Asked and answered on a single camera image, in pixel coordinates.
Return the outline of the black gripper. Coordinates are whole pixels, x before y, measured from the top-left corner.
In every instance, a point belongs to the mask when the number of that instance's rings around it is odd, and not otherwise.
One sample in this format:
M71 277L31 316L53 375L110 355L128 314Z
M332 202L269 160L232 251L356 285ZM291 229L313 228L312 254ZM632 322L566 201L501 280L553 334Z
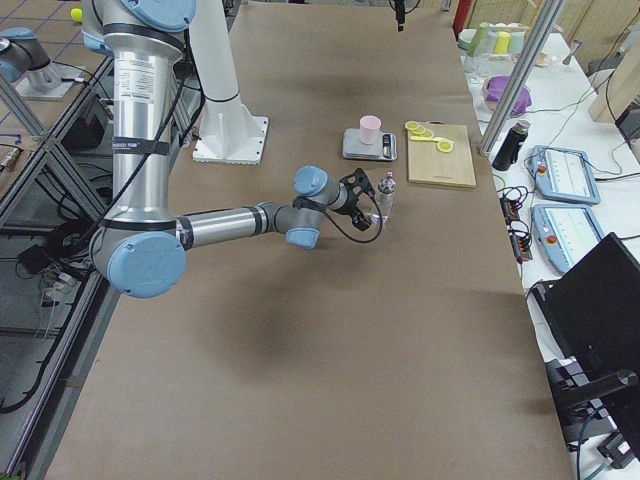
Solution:
M404 31L404 14L406 13L404 0L391 0L390 5L396 13L397 31Z
M341 215L349 216L352 225L359 231L366 231L371 226L370 219L358 207L358 196L353 192L347 193L345 203L339 208Z

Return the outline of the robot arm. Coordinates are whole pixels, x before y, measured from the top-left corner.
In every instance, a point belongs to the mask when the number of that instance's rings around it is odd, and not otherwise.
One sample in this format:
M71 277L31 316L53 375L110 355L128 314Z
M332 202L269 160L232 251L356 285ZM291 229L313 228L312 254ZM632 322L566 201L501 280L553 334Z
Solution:
M372 187L362 171L339 180L315 166L295 175L291 205L254 206L176 216L168 207L171 128L183 91L175 64L190 57L202 95L198 161L256 165L268 119L250 113L239 93L224 8L219 1L85 1L85 45L114 62L113 198L97 222L89 253L119 292L150 298L171 289L188 250L258 236L284 235L313 248L324 220L348 216L359 230Z

